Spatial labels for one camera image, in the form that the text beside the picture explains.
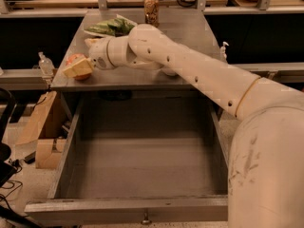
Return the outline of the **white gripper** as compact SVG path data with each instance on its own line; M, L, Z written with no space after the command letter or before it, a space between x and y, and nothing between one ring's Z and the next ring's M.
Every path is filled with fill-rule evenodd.
M105 38L86 38L85 44L88 47L88 57L93 65L100 70L111 70L115 67L110 62L107 53L107 46L110 37ZM90 75L94 66L88 58L81 56L71 61L63 70L68 78L79 78Z

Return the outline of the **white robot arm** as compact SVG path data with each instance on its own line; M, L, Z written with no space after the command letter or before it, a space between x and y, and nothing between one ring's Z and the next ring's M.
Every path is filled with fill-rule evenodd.
M165 68L235 116L229 152L228 227L304 228L304 93L211 58L140 24L91 40L68 78L99 68Z

